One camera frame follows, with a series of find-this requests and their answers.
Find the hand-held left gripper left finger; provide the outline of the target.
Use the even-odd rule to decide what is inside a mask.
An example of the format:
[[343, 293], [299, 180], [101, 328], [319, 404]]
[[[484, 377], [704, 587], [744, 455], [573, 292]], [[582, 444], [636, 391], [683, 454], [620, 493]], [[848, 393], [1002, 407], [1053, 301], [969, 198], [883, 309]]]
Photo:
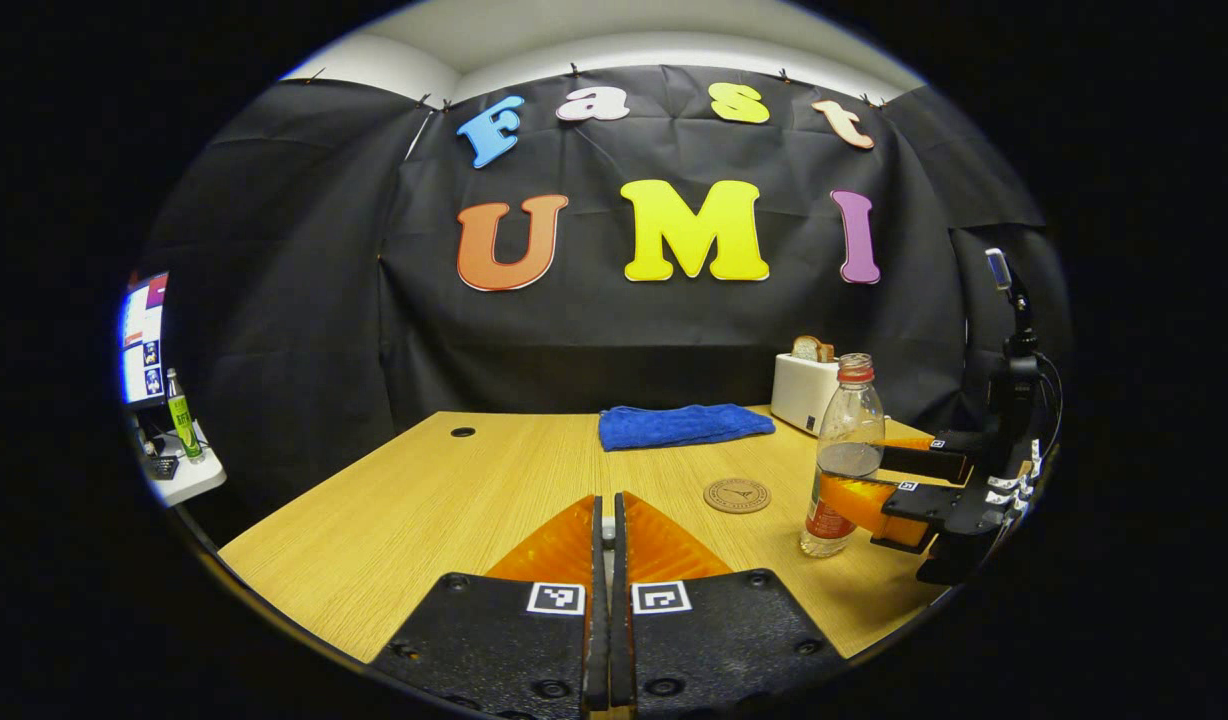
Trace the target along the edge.
[[602, 501], [581, 498], [483, 575], [449, 571], [371, 667], [508, 719], [589, 719], [609, 706]]

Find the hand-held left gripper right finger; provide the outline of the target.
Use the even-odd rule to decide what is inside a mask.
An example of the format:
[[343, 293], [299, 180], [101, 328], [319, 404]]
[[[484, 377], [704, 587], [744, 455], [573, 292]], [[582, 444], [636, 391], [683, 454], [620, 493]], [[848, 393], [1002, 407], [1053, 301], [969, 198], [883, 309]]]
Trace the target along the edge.
[[770, 569], [632, 582], [632, 498], [614, 498], [612, 706], [729, 719], [850, 666]]

